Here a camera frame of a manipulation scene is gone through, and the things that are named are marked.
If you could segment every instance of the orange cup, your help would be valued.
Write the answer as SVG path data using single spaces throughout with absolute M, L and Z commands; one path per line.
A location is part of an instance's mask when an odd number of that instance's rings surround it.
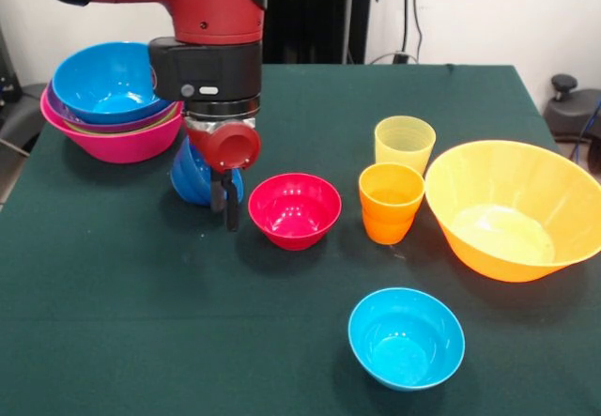
M 424 190 L 422 176 L 405 165 L 381 162 L 363 170 L 359 194 L 367 236 L 383 245 L 400 242 L 413 224 Z

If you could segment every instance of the yellow cup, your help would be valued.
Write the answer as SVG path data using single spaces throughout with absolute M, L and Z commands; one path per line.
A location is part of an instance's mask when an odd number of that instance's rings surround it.
M 378 244 L 400 242 L 413 224 L 424 199 L 424 179 L 402 164 L 371 165 L 359 177 L 363 224 Z
M 388 117 L 374 130 L 376 162 L 397 162 L 423 175 L 436 143 L 436 132 L 411 116 Z

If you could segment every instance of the large yellow bowl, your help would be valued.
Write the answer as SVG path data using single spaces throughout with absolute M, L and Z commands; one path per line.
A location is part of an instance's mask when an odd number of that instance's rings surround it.
M 536 280 L 601 251 L 601 186 L 538 146 L 451 148 L 430 166 L 425 196 L 459 259 L 496 280 Z

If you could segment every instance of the white wall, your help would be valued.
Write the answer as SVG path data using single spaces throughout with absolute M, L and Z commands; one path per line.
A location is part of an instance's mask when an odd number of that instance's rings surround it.
M 513 64 L 539 108 L 554 73 L 601 87 L 601 0 L 419 0 L 418 8 L 423 63 Z M 374 0 L 367 59 L 400 49 L 402 32 L 403 0 Z
M 399 48 L 402 2 L 373 4 L 368 59 Z M 539 107 L 558 71 L 601 86 L 601 0 L 419 0 L 419 10 L 425 63 L 514 64 Z M 75 8 L 54 0 L 0 0 L 0 24 L 25 84 L 47 81 L 85 46 L 173 33 L 159 5 Z M 413 29 L 412 51 L 415 39 Z
M 56 0 L 0 0 L 0 25 L 24 84 L 48 81 L 67 56 L 95 43 L 173 35 L 167 11 L 155 4 L 77 8 Z

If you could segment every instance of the dark green tablecloth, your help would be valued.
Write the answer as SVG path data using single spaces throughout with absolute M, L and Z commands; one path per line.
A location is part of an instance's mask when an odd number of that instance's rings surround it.
M 175 146 L 115 166 L 44 130 L 0 213 L 1 415 L 599 414 L 599 258 L 508 285 L 460 264 L 426 204 L 398 247 L 362 230 L 357 177 L 383 117 L 428 120 L 435 155 L 483 138 L 553 147 L 514 69 L 265 67 L 263 101 L 247 192 L 303 171 L 343 195 L 306 252 L 269 244 L 245 211 L 231 234 L 181 202 Z M 465 330 L 463 365 L 427 392 L 376 384 L 347 345 L 354 304 L 397 285 Z

